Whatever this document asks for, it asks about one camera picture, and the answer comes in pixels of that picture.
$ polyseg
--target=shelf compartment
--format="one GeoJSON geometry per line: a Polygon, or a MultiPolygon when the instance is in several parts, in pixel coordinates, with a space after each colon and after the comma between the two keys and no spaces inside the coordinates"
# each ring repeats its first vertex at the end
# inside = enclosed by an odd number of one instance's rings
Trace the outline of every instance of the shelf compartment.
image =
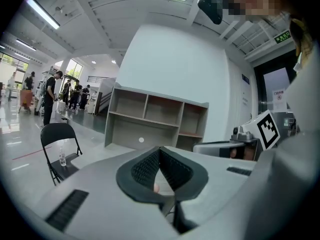
{"type": "Polygon", "coordinates": [[[133,116],[123,116],[110,112],[106,145],[114,143],[131,149],[145,149],[154,146],[172,146],[178,128],[143,120],[133,116]]]}
{"type": "Polygon", "coordinates": [[[110,111],[132,117],[142,118],[147,95],[144,93],[114,89],[110,111]]]}
{"type": "Polygon", "coordinates": [[[149,95],[144,118],[155,122],[179,125],[183,102],[149,95]]]}
{"type": "Polygon", "coordinates": [[[185,103],[179,133],[202,137],[205,133],[207,113],[208,109],[205,107],[185,103]]]}
{"type": "Polygon", "coordinates": [[[192,151],[194,144],[199,143],[200,141],[201,138],[179,134],[176,147],[181,150],[192,151]]]}

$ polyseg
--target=folding chair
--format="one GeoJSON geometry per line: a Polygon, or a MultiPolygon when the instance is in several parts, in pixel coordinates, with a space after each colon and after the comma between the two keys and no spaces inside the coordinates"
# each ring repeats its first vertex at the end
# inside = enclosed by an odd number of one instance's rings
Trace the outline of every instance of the folding chair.
{"type": "Polygon", "coordinates": [[[46,161],[49,166],[51,178],[56,186],[55,179],[58,183],[64,181],[66,178],[78,171],[76,167],[71,164],[71,161],[79,156],[79,152],[82,155],[81,149],[78,144],[78,140],[74,129],[66,123],[50,123],[47,124],[41,131],[40,135],[42,148],[45,154],[46,161]],[[66,166],[61,166],[59,159],[50,163],[45,146],[65,139],[75,139],[77,150],[76,153],[69,154],[65,157],[66,166]]]}

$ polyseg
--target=floor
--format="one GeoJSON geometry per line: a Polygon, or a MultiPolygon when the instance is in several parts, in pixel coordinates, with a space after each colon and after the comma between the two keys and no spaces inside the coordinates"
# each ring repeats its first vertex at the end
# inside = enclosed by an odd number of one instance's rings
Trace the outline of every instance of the floor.
{"type": "MultiPolygon", "coordinates": [[[[14,198],[33,209],[42,196],[55,186],[40,140],[43,117],[35,116],[33,113],[29,114],[23,108],[18,113],[19,107],[18,100],[12,99],[11,102],[7,102],[2,98],[0,106],[0,173],[1,180],[4,180],[4,183],[10,188],[14,198]]],[[[97,131],[97,127],[94,127],[96,130],[89,127],[97,125],[98,121],[90,121],[88,118],[93,116],[84,114],[83,111],[72,115],[69,113],[71,112],[66,112],[65,115],[74,120],[70,125],[75,131],[83,154],[99,155],[103,153],[105,155],[108,153],[104,147],[104,134],[97,131]]],[[[51,123],[61,120],[59,114],[55,115],[56,119],[51,119],[51,123]]],[[[68,139],[64,142],[64,148],[66,155],[74,153],[77,150],[76,142],[73,139],[68,139]]],[[[46,151],[51,162],[59,159],[57,142],[49,144],[46,151]]],[[[157,174],[155,182],[160,186],[160,194],[170,196],[174,194],[160,172],[157,174]]]]}
{"type": "Polygon", "coordinates": [[[71,112],[70,110],[65,110],[60,113],[62,116],[80,124],[86,128],[93,129],[99,133],[105,134],[107,115],[106,114],[98,114],[96,116],[92,116],[92,114],[88,114],[84,110],[77,109],[75,112],[71,112]]]}

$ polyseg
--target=mesh chair back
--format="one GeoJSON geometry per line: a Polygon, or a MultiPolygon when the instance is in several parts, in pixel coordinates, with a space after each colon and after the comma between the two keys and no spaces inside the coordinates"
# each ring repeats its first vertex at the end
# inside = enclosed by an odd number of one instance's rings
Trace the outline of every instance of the mesh chair back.
{"type": "Polygon", "coordinates": [[[42,146],[65,139],[77,139],[74,129],[66,123],[49,123],[41,131],[42,146]]]}

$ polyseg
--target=water bottle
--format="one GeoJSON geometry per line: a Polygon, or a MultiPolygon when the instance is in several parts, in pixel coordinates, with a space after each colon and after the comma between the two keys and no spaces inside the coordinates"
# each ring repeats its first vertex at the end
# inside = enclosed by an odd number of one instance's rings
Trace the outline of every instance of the water bottle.
{"type": "Polygon", "coordinates": [[[66,154],[65,154],[65,149],[64,147],[60,147],[60,155],[59,155],[59,160],[60,160],[60,165],[61,166],[66,166],[66,154]]]}

